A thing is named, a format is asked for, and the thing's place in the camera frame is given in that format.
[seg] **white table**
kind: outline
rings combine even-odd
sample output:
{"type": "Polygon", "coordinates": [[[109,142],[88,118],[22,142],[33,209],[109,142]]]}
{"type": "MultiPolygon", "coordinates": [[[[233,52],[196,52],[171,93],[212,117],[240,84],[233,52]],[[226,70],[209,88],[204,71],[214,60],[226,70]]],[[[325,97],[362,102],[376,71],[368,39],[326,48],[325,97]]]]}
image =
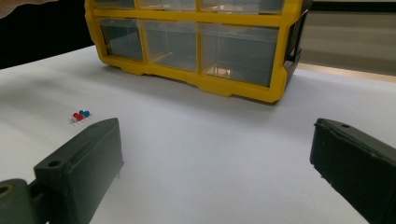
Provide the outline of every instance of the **white table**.
{"type": "Polygon", "coordinates": [[[90,124],[120,120],[125,160],[92,223],[367,223],[309,163],[317,118],[396,147],[396,83],[296,70],[266,105],[102,64],[95,48],[0,70],[0,179],[90,124]],[[80,109],[90,119],[70,125],[80,109]]]}

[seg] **transparent drawer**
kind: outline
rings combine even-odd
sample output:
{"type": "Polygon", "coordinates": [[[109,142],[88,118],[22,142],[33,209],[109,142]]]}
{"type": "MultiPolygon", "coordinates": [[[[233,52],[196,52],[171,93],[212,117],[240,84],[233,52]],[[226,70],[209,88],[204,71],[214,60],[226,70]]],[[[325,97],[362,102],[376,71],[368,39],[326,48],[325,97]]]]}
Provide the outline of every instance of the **transparent drawer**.
{"type": "Polygon", "coordinates": [[[137,19],[100,20],[109,55],[143,60],[137,19]]]}
{"type": "Polygon", "coordinates": [[[149,62],[196,71],[195,22],[140,20],[139,25],[149,62]]]}
{"type": "Polygon", "coordinates": [[[138,0],[140,8],[169,11],[194,11],[195,0],[138,0]]]}
{"type": "Polygon", "coordinates": [[[134,8],[134,0],[94,0],[97,7],[134,8]]]}
{"type": "Polygon", "coordinates": [[[202,11],[242,14],[280,13],[283,0],[201,0],[202,11]]]}
{"type": "Polygon", "coordinates": [[[199,23],[198,32],[205,74],[270,85],[277,28],[199,23]]]}

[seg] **black background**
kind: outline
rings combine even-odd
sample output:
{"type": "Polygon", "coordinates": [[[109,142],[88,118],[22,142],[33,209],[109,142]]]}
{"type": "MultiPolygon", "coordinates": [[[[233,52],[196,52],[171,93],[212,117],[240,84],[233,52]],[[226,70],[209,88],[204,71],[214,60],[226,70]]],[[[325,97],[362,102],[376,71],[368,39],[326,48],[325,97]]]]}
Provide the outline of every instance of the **black background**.
{"type": "Polygon", "coordinates": [[[84,0],[17,7],[0,19],[0,69],[93,45],[84,0]]]}

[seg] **human hand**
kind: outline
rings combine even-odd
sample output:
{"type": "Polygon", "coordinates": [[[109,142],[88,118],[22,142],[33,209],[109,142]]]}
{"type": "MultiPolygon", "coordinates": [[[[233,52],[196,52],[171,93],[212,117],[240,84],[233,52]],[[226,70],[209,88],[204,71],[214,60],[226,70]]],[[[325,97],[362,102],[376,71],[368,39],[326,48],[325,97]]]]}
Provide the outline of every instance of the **human hand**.
{"type": "Polygon", "coordinates": [[[55,2],[57,0],[0,0],[0,19],[6,17],[16,7],[25,4],[41,5],[48,2],[55,2]]]}

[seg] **yellow frame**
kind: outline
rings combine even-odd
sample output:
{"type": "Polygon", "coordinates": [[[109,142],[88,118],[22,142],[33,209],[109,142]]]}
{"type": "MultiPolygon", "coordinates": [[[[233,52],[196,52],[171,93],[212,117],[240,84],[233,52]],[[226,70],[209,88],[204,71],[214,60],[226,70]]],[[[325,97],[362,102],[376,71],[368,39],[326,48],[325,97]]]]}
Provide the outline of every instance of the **yellow frame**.
{"type": "Polygon", "coordinates": [[[197,86],[202,91],[215,93],[217,95],[239,95],[267,103],[273,103],[282,97],[287,85],[288,72],[283,67],[284,56],[288,44],[290,27],[301,17],[303,1],[304,0],[284,0],[284,6],[280,14],[243,15],[200,11],[200,0],[196,0],[195,11],[161,11],[139,9],[137,0],[135,0],[136,9],[106,9],[95,7],[93,0],[86,0],[85,18],[92,41],[96,46],[98,56],[105,64],[117,66],[127,73],[139,76],[143,74],[152,74],[184,81],[190,83],[191,85],[197,86]],[[99,22],[97,21],[100,18],[134,18],[164,21],[217,22],[234,25],[260,25],[278,27],[279,30],[276,41],[276,53],[270,86],[264,87],[222,77],[213,77],[202,73],[200,66],[201,57],[199,56],[201,37],[198,33],[196,45],[197,72],[189,72],[149,63],[147,59],[145,39],[143,37],[143,32],[140,30],[139,34],[144,58],[142,62],[125,59],[114,55],[108,55],[102,30],[99,22]]]}

